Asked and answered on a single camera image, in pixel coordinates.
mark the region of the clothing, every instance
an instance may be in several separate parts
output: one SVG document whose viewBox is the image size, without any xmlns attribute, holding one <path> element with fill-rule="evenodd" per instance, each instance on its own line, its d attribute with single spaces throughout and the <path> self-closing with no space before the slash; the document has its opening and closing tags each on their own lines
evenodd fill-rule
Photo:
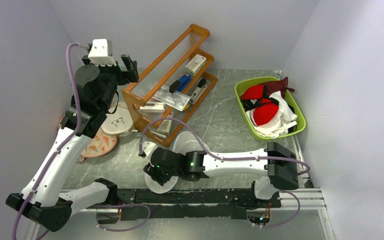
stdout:
<svg viewBox="0 0 384 240">
<path fill-rule="evenodd" d="M 279 110 L 279 101 L 267 95 L 267 87 L 264 85 L 255 85 L 248 88 L 240 99 L 245 111 L 251 110 L 251 121 L 256 126 L 270 122 Z"/>
<path fill-rule="evenodd" d="M 289 92 L 293 93 L 295 92 L 295 89 L 288 87 L 289 79 L 288 77 L 285 77 L 282 80 L 275 80 L 275 81 L 266 81 L 263 83 L 260 83 L 259 85 L 265 86 L 265 91 L 268 96 L 272 95 L 273 93 L 280 91 L 280 95 L 282 98 L 285 97 L 286 90 L 289 90 Z"/>
<path fill-rule="evenodd" d="M 294 108 L 293 106 L 291 106 L 290 104 L 288 104 L 288 106 L 289 106 L 289 109 L 290 109 L 293 113 L 295 113 L 295 108 Z M 294 126 L 288 128 L 287 133 L 288 133 L 288 134 L 291 134 L 291 133 L 295 132 L 296 130 L 297 130 L 297 125 L 294 125 Z"/>
<path fill-rule="evenodd" d="M 276 91 L 272 93 L 269 97 L 279 102 L 279 109 L 269 122 L 263 125 L 254 124 L 256 123 L 253 112 L 254 109 L 247 111 L 246 115 L 253 123 L 254 128 L 258 134 L 263 137 L 277 138 L 282 134 L 287 134 L 288 128 L 291 128 L 296 125 L 295 120 L 298 118 L 298 116 L 292 112 L 292 110 L 288 106 L 288 103 L 282 98 L 281 91 Z"/>
</svg>

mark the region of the box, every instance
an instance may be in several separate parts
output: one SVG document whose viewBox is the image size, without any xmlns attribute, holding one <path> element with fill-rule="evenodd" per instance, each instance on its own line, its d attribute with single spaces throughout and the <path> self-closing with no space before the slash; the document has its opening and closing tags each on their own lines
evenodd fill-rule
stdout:
<svg viewBox="0 0 384 240">
<path fill-rule="evenodd" d="M 190 103 L 195 104 L 206 89 L 207 80 L 205 78 L 202 78 L 196 86 L 195 90 L 193 91 L 192 95 L 190 96 Z"/>
<path fill-rule="evenodd" d="M 273 76 L 264 76 L 264 77 L 255 77 L 251 79 L 247 79 L 241 82 L 238 82 L 236 86 L 234 87 L 234 92 L 236 95 L 236 100 L 237 104 L 239 105 L 240 112 L 242 113 L 243 119 L 248 125 L 249 131 L 251 132 L 252 136 L 260 141 L 266 141 L 266 140 L 273 140 L 271 137 L 265 137 L 261 136 L 260 134 L 257 133 L 255 130 L 253 124 L 251 123 L 250 119 L 247 117 L 247 113 L 244 110 L 244 107 L 242 106 L 241 103 L 241 96 L 245 93 L 247 89 L 249 89 L 252 86 L 255 86 L 257 84 L 262 84 L 268 81 L 278 81 L 279 79 L 273 77 Z M 294 98 L 292 97 L 291 93 L 287 90 L 285 92 L 285 101 L 287 104 L 289 104 L 293 109 L 295 110 L 295 114 L 298 115 L 298 118 L 296 119 L 296 131 L 288 133 L 288 134 L 283 134 L 280 135 L 278 138 L 286 138 L 292 135 L 295 135 L 297 133 L 302 132 L 306 128 L 306 119 L 304 118 L 303 113 L 301 112 L 300 108 L 298 107 L 298 104 L 295 102 Z"/>
<path fill-rule="evenodd" d="M 190 62 L 188 64 L 186 64 L 186 66 L 185 66 L 186 72 L 188 74 L 195 76 L 195 74 L 197 74 L 197 72 L 199 72 L 200 69 L 204 66 L 206 61 L 207 61 L 206 57 L 201 56 L 199 54 L 196 54 L 192 58 L 192 60 L 190 60 Z"/>
<path fill-rule="evenodd" d="M 172 118 L 173 112 L 171 111 L 167 118 Z M 158 126 L 156 132 L 159 134 L 169 135 L 170 134 L 170 128 L 172 127 L 172 121 L 171 120 L 163 120 L 162 123 Z"/>
</svg>

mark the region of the eyeglasses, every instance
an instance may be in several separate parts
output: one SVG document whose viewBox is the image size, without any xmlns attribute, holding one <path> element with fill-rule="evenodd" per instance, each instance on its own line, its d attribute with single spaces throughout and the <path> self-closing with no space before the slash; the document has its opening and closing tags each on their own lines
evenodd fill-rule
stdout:
<svg viewBox="0 0 384 240">
<path fill-rule="evenodd" d="M 117 124 L 120 123 L 120 122 L 125 123 L 125 121 L 123 121 L 123 118 L 122 118 L 122 117 L 117 118 L 117 120 L 114 120 L 114 121 L 112 121 L 111 123 L 112 123 L 116 128 L 118 128 Z"/>
</svg>

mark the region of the white cloth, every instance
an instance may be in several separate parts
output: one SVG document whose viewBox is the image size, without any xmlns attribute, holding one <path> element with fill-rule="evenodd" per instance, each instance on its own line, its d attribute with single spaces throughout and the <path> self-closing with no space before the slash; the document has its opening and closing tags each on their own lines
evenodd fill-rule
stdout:
<svg viewBox="0 0 384 240">
<path fill-rule="evenodd" d="M 297 125 L 298 116 L 292 112 L 288 103 L 282 98 L 281 91 L 273 92 L 270 98 L 279 101 L 279 110 L 274 117 L 266 124 L 255 126 L 256 132 L 263 137 L 278 138 L 280 135 L 287 134 L 288 128 Z M 246 115 L 251 120 L 251 112 L 247 111 Z"/>
</svg>

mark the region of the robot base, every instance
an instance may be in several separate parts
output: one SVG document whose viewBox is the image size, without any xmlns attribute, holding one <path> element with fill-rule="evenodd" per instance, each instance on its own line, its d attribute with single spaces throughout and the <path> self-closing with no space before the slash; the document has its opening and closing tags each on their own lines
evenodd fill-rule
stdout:
<svg viewBox="0 0 384 240">
<path fill-rule="evenodd" d="M 279 192 L 271 199 L 261 200 L 251 188 L 204 188 L 171 190 L 157 194 L 149 189 L 118 189 L 117 194 L 124 204 L 143 203 L 151 209 L 152 219 L 231 217 L 246 220 L 247 210 L 282 206 Z M 143 219 L 147 210 L 143 207 L 123 208 L 121 221 Z M 113 219 L 101 219 L 100 224 L 115 223 Z"/>
</svg>

